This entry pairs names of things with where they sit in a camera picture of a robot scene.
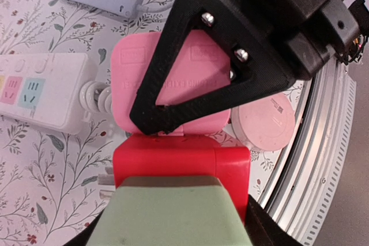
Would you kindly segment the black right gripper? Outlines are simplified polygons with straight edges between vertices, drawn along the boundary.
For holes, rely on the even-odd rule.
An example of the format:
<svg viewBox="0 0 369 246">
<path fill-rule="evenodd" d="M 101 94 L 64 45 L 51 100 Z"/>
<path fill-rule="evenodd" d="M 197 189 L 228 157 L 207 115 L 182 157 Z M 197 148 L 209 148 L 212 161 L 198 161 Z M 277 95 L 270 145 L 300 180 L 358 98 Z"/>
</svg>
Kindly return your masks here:
<svg viewBox="0 0 369 246">
<path fill-rule="evenodd" d="M 129 130 L 218 130 L 231 108 L 348 62 L 368 10 L 344 0 L 175 0 L 162 32 L 129 37 Z"/>
</svg>

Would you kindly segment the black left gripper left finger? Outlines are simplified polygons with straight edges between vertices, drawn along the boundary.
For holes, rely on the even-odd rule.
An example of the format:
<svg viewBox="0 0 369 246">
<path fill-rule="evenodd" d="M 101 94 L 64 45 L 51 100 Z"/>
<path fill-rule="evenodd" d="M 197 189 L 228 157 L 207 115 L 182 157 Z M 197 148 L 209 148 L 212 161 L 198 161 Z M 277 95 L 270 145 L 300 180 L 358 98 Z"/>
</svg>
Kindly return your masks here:
<svg viewBox="0 0 369 246">
<path fill-rule="evenodd" d="M 100 217 L 96 217 L 88 227 L 86 227 L 81 233 L 76 235 L 70 241 L 65 243 L 63 246 L 86 246 L 89 238 L 91 237 Z"/>
</svg>

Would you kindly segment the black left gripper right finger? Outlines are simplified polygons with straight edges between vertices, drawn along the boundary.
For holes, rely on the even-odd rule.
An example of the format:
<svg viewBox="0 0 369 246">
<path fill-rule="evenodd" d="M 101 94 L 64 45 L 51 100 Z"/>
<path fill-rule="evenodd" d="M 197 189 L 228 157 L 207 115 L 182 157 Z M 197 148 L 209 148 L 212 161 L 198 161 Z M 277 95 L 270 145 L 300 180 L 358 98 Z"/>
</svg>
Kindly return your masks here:
<svg viewBox="0 0 369 246">
<path fill-rule="evenodd" d="M 255 246 L 302 246 L 283 231 L 251 195 L 247 205 L 247 235 Z"/>
</svg>

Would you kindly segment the round pink socket base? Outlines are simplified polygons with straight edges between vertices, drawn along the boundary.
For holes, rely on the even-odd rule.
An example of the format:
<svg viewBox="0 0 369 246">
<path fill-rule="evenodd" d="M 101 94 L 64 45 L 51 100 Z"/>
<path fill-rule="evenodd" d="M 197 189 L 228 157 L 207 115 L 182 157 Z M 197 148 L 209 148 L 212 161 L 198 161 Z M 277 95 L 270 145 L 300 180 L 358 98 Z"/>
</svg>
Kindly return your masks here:
<svg viewBox="0 0 369 246">
<path fill-rule="evenodd" d="M 283 93 L 277 93 L 231 110 L 236 138 L 249 149 L 273 152 L 289 144 L 295 113 Z"/>
</svg>

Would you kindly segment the pink plug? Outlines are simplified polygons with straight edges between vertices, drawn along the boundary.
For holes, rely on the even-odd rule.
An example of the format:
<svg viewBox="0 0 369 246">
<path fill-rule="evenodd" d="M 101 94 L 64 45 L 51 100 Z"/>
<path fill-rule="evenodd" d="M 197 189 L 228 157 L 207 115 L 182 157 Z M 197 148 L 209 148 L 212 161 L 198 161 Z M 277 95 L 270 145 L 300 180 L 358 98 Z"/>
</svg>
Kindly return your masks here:
<svg viewBox="0 0 369 246">
<path fill-rule="evenodd" d="M 116 124 L 130 133 L 140 133 L 129 113 L 160 35 L 161 32 L 128 35 L 111 54 L 112 114 Z M 229 71 L 226 53 L 204 31 L 191 31 L 156 103 L 180 104 L 225 87 L 230 83 Z"/>
</svg>

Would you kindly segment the green plug adapter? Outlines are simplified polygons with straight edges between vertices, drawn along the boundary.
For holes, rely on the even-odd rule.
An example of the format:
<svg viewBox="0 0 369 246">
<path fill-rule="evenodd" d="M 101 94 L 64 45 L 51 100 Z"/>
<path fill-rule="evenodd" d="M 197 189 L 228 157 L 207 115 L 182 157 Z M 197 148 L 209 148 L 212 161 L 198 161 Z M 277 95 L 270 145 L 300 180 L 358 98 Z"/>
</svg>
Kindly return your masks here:
<svg viewBox="0 0 369 246">
<path fill-rule="evenodd" d="M 87 245 L 251 245 L 216 177 L 129 177 Z"/>
</svg>

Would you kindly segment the red cube socket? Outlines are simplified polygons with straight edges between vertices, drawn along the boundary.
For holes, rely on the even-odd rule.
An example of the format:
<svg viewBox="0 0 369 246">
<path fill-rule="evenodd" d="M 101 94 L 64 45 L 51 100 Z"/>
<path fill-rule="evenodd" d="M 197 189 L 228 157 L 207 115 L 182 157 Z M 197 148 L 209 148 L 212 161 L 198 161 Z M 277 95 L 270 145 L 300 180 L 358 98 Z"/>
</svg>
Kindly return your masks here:
<svg viewBox="0 0 369 246">
<path fill-rule="evenodd" d="M 250 164 L 248 148 L 222 147 L 204 135 L 133 135 L 114 151 L 113 175 L 116 187 L 128 177 L 216 177 L 245 221 Z"/>
</svg>

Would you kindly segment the white multicolour power strip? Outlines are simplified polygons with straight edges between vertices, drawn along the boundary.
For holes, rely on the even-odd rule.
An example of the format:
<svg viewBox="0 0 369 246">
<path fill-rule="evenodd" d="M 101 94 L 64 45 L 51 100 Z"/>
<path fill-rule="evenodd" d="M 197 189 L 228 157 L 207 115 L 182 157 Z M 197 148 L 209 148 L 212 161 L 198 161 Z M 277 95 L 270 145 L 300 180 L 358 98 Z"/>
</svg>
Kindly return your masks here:
<svg viewBox="0 0 369 246">
<path fill-rule="evenodd" d="M 88 118 L 80 91 L 97 71 L 85 53 L 1 55 L 1 114 L 78 134 Z"/>
</svg>

